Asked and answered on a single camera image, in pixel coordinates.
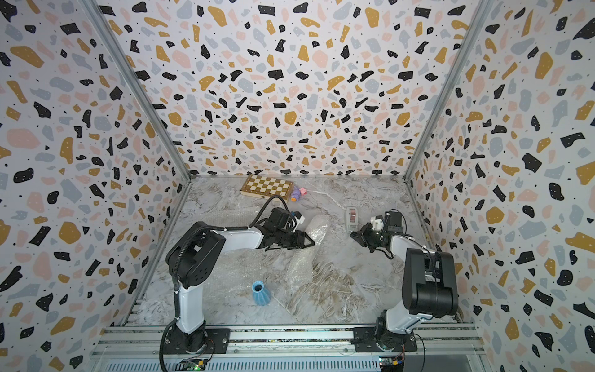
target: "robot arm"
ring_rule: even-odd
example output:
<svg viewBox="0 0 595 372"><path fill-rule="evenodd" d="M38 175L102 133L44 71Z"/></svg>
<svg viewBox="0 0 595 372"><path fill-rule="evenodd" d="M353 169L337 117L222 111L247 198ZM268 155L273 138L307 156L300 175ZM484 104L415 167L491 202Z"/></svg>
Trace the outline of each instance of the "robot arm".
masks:
<svg viewBox="0 0 595 372"><path fill-rule="evenodd" d="M169 341L175 341L187 352L195 352L203 347L205 319L202 292L204 282L221 253L243 248L264 248L268 251L311 247L314 241L305 232L297 230L303 221L299 212L277 207L273 208L268 218L250 227L219 228L204 222L195 223L165 257L170 274L177 277L178 281L178 289L174 293L177 321Z"/></svg>

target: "blue vase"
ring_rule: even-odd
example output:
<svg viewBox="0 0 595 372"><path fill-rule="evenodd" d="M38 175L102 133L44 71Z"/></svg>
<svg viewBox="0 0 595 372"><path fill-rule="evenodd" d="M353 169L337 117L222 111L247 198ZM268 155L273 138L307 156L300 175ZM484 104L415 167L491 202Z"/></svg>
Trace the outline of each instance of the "blue vase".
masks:
<svg viewBox="0 0 595 372"><path fill-rule="evenodd" d="M260 280L252 285L252 297L258 306L264 306L271 302L271 292L264 287L264 283Z"/></svg>

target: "bubble wrap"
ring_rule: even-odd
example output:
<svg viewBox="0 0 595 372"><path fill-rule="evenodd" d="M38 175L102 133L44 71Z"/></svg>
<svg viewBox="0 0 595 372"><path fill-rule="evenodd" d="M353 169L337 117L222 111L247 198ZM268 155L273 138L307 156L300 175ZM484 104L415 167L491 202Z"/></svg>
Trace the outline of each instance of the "bubble wrap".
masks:
<svg viewBox="0 0 595 372"><path fill-rule="evenodd" d="M320 243L327 234L330 217L327 214L317 214L306 228L306 233L314 240L315 245L310 248L298 249L294 252L286 272L286 280L293 287L299 287L312 282L314 276L312 262Z"/></svg>

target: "black cable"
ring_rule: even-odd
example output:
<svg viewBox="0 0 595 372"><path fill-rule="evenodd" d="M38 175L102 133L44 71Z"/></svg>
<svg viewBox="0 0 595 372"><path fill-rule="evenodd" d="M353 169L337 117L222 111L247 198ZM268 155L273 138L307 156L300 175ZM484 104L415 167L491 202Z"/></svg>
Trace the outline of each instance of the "black cable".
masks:
<svg viewBox="0 0 595 372"><path fill-rule="evenodd" d="M419 337L419 339L421 340L421 345L424 347L424 361L421 363L421 369L419 370L419 372L422 372L424 370L424 366L425 366L425 344L424 344L424 339L421 338L421 336L418 335L418 334L416 334L416 333L413 333L413 335L414 335L414 338L415 338L415 336L418 336Z"/></svg>
<svg viewBox="0 0 595 372"><path fill-rule="evenodd" d="M167 337L167 333L170 331L173 325L175 325L177 318L174 318L163 330L163 335L161 335L161 342L159 343L159 365L161 366L161 370L163 372L167 372L167 367L165 366L165 361L163 360L163 347L165 345L165 338Z"/></svg>
<svg viewBox="0 0 595 372"><path fill-rule="evenodd" d="M270 198L268 198L267 202L262 206L260 212L258 212L258 214L256 215L256 218L254 218L254 221L252 221L252 223L250 223L250 225L248 225L248 227L252 227L252 226L254 226L254 225L257 224L258 219L260 218L260 216L262 215L262 213L264 212L264 210L267 208L267 205L273 199L279 199L283 203L283 207L285 207L285 210L289 212L289 208L287 207L287 204L285 203L285 200L283 200L283 198L280 197L279 195L273 195Z"/></svg>

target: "metal frame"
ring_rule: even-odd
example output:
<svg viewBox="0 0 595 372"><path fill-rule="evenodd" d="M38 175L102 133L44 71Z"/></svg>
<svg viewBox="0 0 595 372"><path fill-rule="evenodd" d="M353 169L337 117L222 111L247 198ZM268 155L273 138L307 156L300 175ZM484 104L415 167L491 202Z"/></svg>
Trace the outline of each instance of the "metal frame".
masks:
<svg viewBox="0 0 595 372"><path fill-rule="evenodd" d="M428 124L421 133L413 156L411 157L411 161L407 166L407 170L405 171L405 180L411 179L411 175L413 175L415 167L421 158L421 155L424 153L424 148L430 140L430 136L434 132L436 125L438 125L438 119L442 115L442 111L446 106L446 102L448 102L450 94L452 93L452 90L454 89L455 84L461 75L463 67L465 66L465 62L467 61L467 57L475 45L477 36L486 21L493 2L494 0L480 0L479 4L477 5L477 10L473 16L473 19L471 20L469 30L467 31L465 38L461 43L461 50L456 55L455 63L453 63L450 73L446 78L444 85L442 86L442 90L438 94L436 106L434 106L434 109L432 110L430 118L428 119Z"/></svg>
<svg viewBox="0 0 595 372"><path fill-rule="evenodd" d="M130 90L132 90L132 93L137 99L141 109L149 117L149 121L153 123L153 128L157 132L157 136L171 156L171 160L178 168L178 172L182 175L185 182L190 181L190 171L188 168L186 168L186 164L182 160L180 153L173 144L170 135L161 124L161 119L159 118L157 111L155 111L155 108L151 104L148 95L140 85L139 80L136 78L134 70L132 70L132 67L128 64L126 55L120 48L120 43L118 43L118 40L116 40L107 21L100 12L97 2L95 0L80 0L79 4L83 7L83 11L97 31L97 34L99 35L104 47L108 50L110 56L113 58L114 63L124 77L128 87Z"/></svg>
<svg viewBox="0 0 595 372"><path fill-rule="evenodd" d="M356 353L351 344L354 327L374 327L373 324L313 324L286 326L207 326L229 328L226 354L215 354L213 362L237 361L238 358L319 358L319 357L383 357L399 352L371 351ZM121 360L156 360L162 326L107 327L91 354L90 371L103 371L109 363ZM467 355L473 365L485 350L471 323L426 323L415 329L424 340L416 337L418 351L408 355ZM177 363L190 355L168 355L168 363Z"/></svg>

